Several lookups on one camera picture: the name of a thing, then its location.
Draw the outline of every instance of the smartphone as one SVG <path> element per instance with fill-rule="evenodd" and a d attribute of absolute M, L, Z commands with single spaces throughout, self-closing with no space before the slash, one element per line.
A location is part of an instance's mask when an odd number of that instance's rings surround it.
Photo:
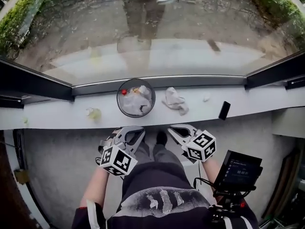
<path fill-rule="evenodd" d="M 231 106 L 231 104 L 224 101 L 223 107 L 221 108 L 221 111 L 218 116 L 219 119 L 225 120 L 227 118 L 230 106 Z"/>

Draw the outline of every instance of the window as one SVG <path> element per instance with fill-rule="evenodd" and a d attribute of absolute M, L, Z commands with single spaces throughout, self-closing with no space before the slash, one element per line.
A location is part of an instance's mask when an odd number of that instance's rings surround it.
<path fill-rule="evenodd" d="M 305 0 L 4 0 L 0 52 L 77 86 L 247 76 L 305 47 Z"/>

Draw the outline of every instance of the pants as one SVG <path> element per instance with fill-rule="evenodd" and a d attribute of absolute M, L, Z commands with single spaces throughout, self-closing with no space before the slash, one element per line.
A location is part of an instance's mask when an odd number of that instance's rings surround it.
<path fill-rule="evenodd" d="M 137 165 L 148 162 L 175 163 L 184 170 L 178 157 L 171 151 L 167 150 L 162 144 L 156 144 L 153 147 L 151 154 L 148 145 L 142 142 L 134 154 L 138 160 Z"/>

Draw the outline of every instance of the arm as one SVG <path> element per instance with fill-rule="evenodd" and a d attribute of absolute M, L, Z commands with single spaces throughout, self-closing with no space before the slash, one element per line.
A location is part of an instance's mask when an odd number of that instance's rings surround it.
<path fill-rule="evenodd" d="M 109 173 L 101 167 L 97 167 L 81 199 L 80 207 L 87 207 L 86 200 L 104 205 L 106 185 Z"/>
<path fill-rule="evenodd" d="M 220 171 L 220 167 L 215 159 L 212 157 L 209 158 L 207 161 L 202 162 L 202 166 L 204 168 L 204 171 L 206 173 L 206 176 L 208 177 L 208 180 L 212 183 L 215 182 L 216 177 L 218 176 L 218 173 Z M 215 198 L 217 203 L 222 199 L 222 196 Z"/>

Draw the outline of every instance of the black shirt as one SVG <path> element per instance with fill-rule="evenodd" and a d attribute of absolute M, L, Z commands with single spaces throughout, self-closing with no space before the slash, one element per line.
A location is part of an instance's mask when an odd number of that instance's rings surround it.
<path fill-rule="evenodd" d="M 104 228 L 106 221 L 102 208 L 98 204 L 95 206 L 98 225 Z M 201 193 L 191 187 L 178 165 L 145 163 L 136 166 L 125 177 L 121 204 L 117 213 L 107 220 L 107 226 L 108 229 L 219 228 L 211 222 L 209 206 Z M 256 217 L 247 205 L 240 215 L 250 222 L 253 229 L 258 228 Z M 232 225 L 247 229 L 239 216 L 232 219 Z M 87 208 L 76 210 L 72 228 L 91 228 Z"/>

